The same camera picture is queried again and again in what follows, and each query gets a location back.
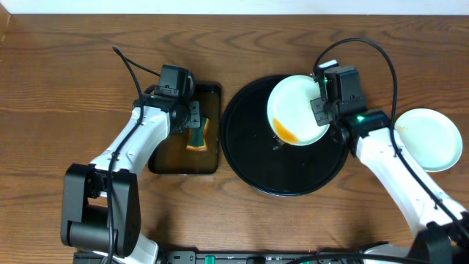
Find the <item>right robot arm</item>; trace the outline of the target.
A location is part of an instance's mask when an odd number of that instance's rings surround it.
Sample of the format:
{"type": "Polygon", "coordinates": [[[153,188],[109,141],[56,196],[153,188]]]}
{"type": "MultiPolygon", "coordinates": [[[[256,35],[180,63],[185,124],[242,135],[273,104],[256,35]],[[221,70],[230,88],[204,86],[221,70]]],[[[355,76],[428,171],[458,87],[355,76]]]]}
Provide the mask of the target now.
{"type": "Polygon", "coordinates": [[[368,167],[401,210],[414,241],[409,260],[468,262],[468,211],[418,164],[379,109],[369,110],[358,71],[332,60],[313,72],[320,97],[311,101],[317,124],[368,167]]]}

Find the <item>yellow green scrub sponge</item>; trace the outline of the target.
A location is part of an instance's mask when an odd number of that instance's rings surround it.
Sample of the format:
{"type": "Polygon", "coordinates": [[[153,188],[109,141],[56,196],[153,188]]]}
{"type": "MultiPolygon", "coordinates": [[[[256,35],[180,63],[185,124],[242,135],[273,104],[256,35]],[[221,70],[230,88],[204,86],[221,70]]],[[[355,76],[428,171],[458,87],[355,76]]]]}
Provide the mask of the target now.
{"type": "Polygon", "coordinates": [[[200,152],[207,150],[206,134],[209,128],[210,120],[206,117],[202,118],[201,127],[189,130],[188,143],[186,149],[190,151],[200,152]]]}

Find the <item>pale green plate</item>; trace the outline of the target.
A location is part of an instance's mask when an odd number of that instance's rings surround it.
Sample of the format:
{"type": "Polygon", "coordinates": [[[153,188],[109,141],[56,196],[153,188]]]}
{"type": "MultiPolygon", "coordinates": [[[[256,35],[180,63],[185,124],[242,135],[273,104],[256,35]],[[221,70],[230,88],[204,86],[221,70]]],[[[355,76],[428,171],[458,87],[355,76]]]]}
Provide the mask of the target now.
{"type": "Polygon", "coordinates": [[[395,122],[395,128],[409,153],[428,172],[450,169],[462,155],[457,126],[438,111],[406,111],[395,122]]]}

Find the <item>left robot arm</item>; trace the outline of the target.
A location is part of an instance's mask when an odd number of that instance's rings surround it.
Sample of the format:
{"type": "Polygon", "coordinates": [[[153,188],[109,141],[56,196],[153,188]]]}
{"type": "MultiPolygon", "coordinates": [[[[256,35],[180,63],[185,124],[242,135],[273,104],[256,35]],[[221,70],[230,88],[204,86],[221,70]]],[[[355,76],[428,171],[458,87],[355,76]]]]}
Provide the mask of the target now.
{"type": "Polygon", "coordinates": [[[171,131],[200,128],[201,106],[144,94],[111,145],[89,164],[71,164],[64,175],[60,238],[106,263],[155,263],[158,245],[141,233],[138,178],[171,131]]]}

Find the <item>light blue plate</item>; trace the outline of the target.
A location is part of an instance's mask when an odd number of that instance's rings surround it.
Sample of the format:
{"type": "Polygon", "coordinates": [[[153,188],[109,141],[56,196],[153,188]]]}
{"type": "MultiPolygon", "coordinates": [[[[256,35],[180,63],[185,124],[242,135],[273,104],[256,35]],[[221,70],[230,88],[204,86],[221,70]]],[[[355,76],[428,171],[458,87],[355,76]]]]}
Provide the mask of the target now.
{"type": "Polygon", "coordinates": [[[311,101],[320,98],[319,84],[309,76],[295,75],[274,86],[267,100],[267,119],[277,137],[294,146],[320,140],[329,125],[319,126],[311,101]]]}

